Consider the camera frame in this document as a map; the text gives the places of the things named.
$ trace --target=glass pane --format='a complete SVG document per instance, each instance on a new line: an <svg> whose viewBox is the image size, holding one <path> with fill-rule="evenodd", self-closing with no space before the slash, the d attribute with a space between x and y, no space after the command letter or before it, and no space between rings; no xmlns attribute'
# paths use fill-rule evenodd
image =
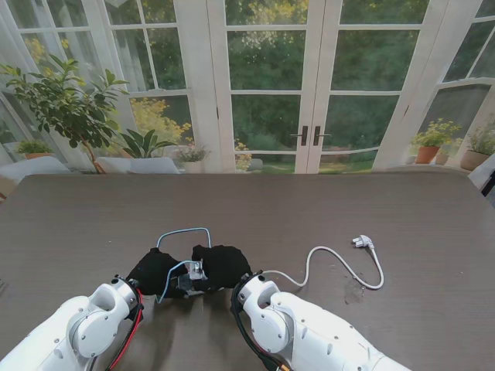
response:
<svg viewBox="0 0 495 371"><path fill-rule="evenodd" d="M87 26L86 13L80 0L48 0L57 27Z"/></svg>
<svg viewBox="0 0 495 371"><path fill-rule="evenodd" d="M486 45L483 54L474 67L471 77L495 77L495 37Z"/></svg>
<svg viewBox="0 0 495 371"><path fill-rule="evenodd" d="M27 33L22 35L29 54L38 66L41 73L49 73L56 70L54 63L50 62L49 54L53 54L63 60L60 49L56 43L56 37L50 32Z"/></svg>
<svg viewBox="0 0 495 371"><path fill-rule="evenodd" d="M225 0L228 25L303 25L309 0Z"/></svg>
<svg viewBox="0 0 495 371"><path fill-rule="evenodd" d="M149 29L148 37L158 86L162 89L186 88L177 29Z"/></svg>
<svg viewBox="0 0 495 371"><path fill-rule="evenodd" d="M115 30L118 59L130 91L154 89L152 69L149 66L145 34L142 29Z"/></svg>
<svg viewBox="0 0 495 371"><path fill-rule="evenodd" d="M378 151L352 153L350 155L322 155L319 174L370 172Z"/></svg>
<svg viewBox="0 0 495 371"><path fill-rule="evenodd" d="M332 90L402 90L419 31L340 31Z"/></svg>
<svg viewBox="0 0 495 371"><path fill-rule="evenodd" d="M98 76L103 75L103 71L91 32L61 32L59 36L67 58L79 62L80 76L88 82L99 81Z"/></svg>
<svg viewBox="0 0 495 371"><path fill-rule="evenodd" d="M141 0L145 23L171 23L176 21L173 0Z"/></svg>
<svg viewBox="0 0 495 371"><path fill-rule="evenodd" d="M33 113L27 107L24 107L24 104L21 105L19 101L14 97L14 94L4 92L4 95L14 108L17 115L21 118L22 123L29 130L29 133L31 133L32 137L36 140L44 141L45 143L47 143L55 156L61 162L67 163L67 160L63 157L62 152L60 152L52 137L50 137L50 135L46 131L38 131L37 126L35 126L33 123L37 122L34 118Z"/></svg>
<svg viewBox="0 0 495 371"><path fill-rule="evenodd" d="M232 89L301 89L304 31L228 32L227 36Z"/></svg>
<svg viewBox="0 0 495 371"><path fill-rule="evenodd" d="M461 127L452 139L464 138L489 89L489 85L441 89L436 94L419 132L425 132L431 121L442 119L453 121L454 125Z"/></svg>
<svg viewBox="0 0 495 371"><path fill-rule="evenodd" d="M378 147L397 104L395 97L331 96L323 151Z"/></svg>
<svg viewBox="0 0 495 371"><path fill-rule="evenodd" d="M429 0L343 0L340 24L423 23Z"/></svg>
<svg viewBox="0 0 495 371"><path fill-rule="evenodd" d="M288 151L297 148L300 96L233 95L234 137L243 150Z"/></svg>
<svg viewBox="0 0 495 371"><path fill-rule="evenodd" d="M7 0L7 3L20 29L50 27L42 0Z"/></svg>
<svg viewBox="0 0 495 371"><path fill-rule="evenodd" d="M0 143L14 162L24 158L17 153L19 142L24 140L26 140L26 136L19 129L3 102L0 101Z"/></svg>
<svg viewBox="0 0 495 371"><path fill-rule="evenodd" d="M178 145L194 143L186 96L132 98L131 107L141 134L155 129L159 141L171 141Z"/></svg>
<svg viewBox="0 0 495 371"><path fill-rule="evenodd" d="M135 25L141 23L136 0L105 0L111 25Z"/></svg>
<svg viewBox="0 0 495 371"><path fill-rule="evenodd" d="M293 174L295 155L235 155L237 172L252 174Z"/></svg>
<svg viewBox="0 0 495 371"><path fill-rule="evenodd" d="M480 10L478 10L478 14L476 14L476 17L488 17L490 15L495 15L495 1L483 0L480 6Z"/></svg>
<svg viewBox="0 0 495 371"><path fill-rule="evenodd" d="M478 54L495 26L495 22L473 23L456 57L450 65L444 81L465 79Z"/></svg>

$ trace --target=black cable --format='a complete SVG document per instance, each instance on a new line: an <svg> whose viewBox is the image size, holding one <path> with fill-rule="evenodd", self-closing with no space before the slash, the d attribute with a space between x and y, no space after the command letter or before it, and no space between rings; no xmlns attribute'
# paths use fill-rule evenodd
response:
<svg viewBox="0 0 495 371"><path fill-rule="evenodd" d="M237 284L237 286L232 290L232 296L230 297L230 304L231 304L230 311L234 315L235 322L237 323L237 327L239 328L239 331L241 331L241 335L244 338L244 341L249 346L249 348L251 348L251 350L256 354L256 356L258 356L258 358L263 362L265 368L268 371L276 371L282 366L282 363L278 361L275 357L263 353L251 340L251 338L248 335L248 332L246 331L246 328L242 324L240 313L242 312L243 309L241 303L237 299L239 292L246 285L246 283L248 283L251 279L259 276L261 273L262 272L259 271L256 274L250 276L245 281L242 281L241 283Z"/></svg>

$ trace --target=flower pot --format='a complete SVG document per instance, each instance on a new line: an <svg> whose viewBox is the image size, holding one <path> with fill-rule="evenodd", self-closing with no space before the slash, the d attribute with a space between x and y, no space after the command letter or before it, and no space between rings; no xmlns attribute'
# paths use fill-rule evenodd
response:
<svg viewBox="0 0 495 371"><path fill-rule="evenodd" d="M26 153L25 157L27 160L32 160L33 158L53 156L53 153L43 152L43 153Z"/></svg>
<svg viewBox="0 0 495 371"><path fill-rule="evenodd" d="M184 170L187 174L200 174L202 172L201 161L183 162Z"/></svg>
<svg viewBox="0 0 495 371"><path fill-rule="evenodd" d="M429 164L436 156L440 147L420 147L418 156L416 157L417 164Z"/></svg>
<svg viewBox="0 0 495 371"><path fill-rule="evenodd" d="M405 160L406 165L414 164L416 156L408 156Z"/></svg>
<svg viewBox="0 0 495 371"><path fill-rule="evenodd" d="M487 158L489 158L489 155L468 150L461 160L461 168L472 171L483 164Z"/></svg>
<svg viewBox="0 0 495 371"><path fill-rule="evenodd" d="M445 165L448 159L449 155L446 155L445 153L438 153L435 158L435 164Z"/></svg>

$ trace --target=tree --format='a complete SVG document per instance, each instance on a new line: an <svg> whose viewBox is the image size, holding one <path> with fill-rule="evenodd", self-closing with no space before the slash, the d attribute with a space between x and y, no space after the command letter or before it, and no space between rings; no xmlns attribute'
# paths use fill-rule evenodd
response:
<svg viewBox="0 0 495 371"><path fill-rule="evenodd" d="M92 83L93 88L82 90L76 85L85 84L75 75L77 61L62 62L54 55L50 58L57 69L44 75L29 73L34 80L28 80L20 68L2 66L3 74L13 77L6 85L13 86L15 97L29 105L39 122L38 130L55 130L69 139L72 148L82 144L94 163L92 148L109 146L109 138L118 128L109 115L115 109L116 93L127 94L116 86L127 81L116 80L113 73L105 70L106 77L101 77L100 83Z"/></svg>

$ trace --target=glass door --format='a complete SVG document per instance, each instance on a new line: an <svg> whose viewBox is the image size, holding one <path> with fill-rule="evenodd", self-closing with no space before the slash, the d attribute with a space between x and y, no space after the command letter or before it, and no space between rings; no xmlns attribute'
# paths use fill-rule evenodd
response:
<svg viewBox="0 0 495 371"><path fill-rule="evenodd" d="M307 172L369 172L401 123L448 1L328 0Z"/></svg>
<svg viewBox="0 0 495 371"><path fill-rule="evenodd" d="M325 0L208 0L225 172L304 173Z"/></svg>

